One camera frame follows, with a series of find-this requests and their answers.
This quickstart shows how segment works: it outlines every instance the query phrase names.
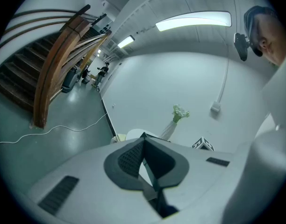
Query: gray floor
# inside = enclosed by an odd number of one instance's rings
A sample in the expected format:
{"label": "gray floor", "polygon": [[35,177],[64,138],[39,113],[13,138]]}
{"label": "gray floor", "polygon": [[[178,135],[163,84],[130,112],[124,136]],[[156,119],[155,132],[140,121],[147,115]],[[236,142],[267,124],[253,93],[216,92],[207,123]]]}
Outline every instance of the gray floor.
{"label": "gray floor", "polygon": [[[16,141],[28,133],[44,133],[57,125],[79,130],[104,115],[100,95],[92,86],[76,84],[61,93],[49,107],[44,130],[29,128],[31,114],[0,94],[0,141]],[[67,159],[83,151],[108,145],[112,138],[106,117],[82,132],[59,127],[43,136],[29,136],[16,144],[0,144],[0,169],[4,177],[25,193],[33,183]]]}

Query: ceiling light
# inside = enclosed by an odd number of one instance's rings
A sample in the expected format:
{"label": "ceiling light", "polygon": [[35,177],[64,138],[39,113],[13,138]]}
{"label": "ceiling light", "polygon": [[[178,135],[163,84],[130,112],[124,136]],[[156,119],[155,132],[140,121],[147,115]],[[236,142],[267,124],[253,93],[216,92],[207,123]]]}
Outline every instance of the ceiling light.
{"label": "ceiling light", "polygon": [[133,36],[128,36],[127,38],[125,38],[121,43],[118,44],[118,46],[120,48],[130,44],[131,42],[133,42],[135,39],[133,38]]}
{"label": "ceiling light", "polygon": [[160,31],[190,25],[219,25],[231,27],[231,15],[229,12],[187,13],[156,23]]}

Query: stair step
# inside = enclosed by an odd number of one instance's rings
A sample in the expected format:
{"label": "stair step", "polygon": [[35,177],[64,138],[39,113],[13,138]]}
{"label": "stair step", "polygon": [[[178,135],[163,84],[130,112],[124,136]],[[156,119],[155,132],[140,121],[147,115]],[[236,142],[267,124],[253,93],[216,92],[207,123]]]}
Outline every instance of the stair step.
{"label": "stair step", "polygon": [[51,43],[48,39],[46,39],[46,38],[43,38],[42,40],[41,40],[41,44],[43,45],[43,46],[45,46],[47,49],[51,49],[52,47],[53,47],[53,43]]}
{"label": "stair step", "polygon": [[0,73],[0,92],[20,107],[33,112],[34,98],[22,87],[13,83],[4,73]]}
{"label": "stair step", "polygon": [[7,74],[12,81],[31,92],[32,96],[35,95],[37,85],[35,78],[17,67],[13,62],[5,63],[4,66],[6,68],[5,74]]}
{"label": "stair step", "polygon": [[24,70],[26,73],[34,77],[35,79],[39,78],[41,67],[35,64],[33,61],[29,60],[23,54],[14,55],[14,63],[20,69]]}
{"label": "stair step", "polygon": [[39,54],[41,54],[44,57],[47,57],[49,52],[50,52],[49,49],[47,49],[45,46],[43,46],[42,44],[40,44],[38,42],[33,43],[32,47],[36,52],[38,52]]}
{"label": "stair step", "polygon": [[39,65],[40,67],[43,66],[43,63],[45,61],[45,56],[43,56],[42,54],[39,54],[37,51],[35,51],[33,48],[31,47],[26,47],[23,50],[23,54],[31,61],[33,61],[35,64]]}

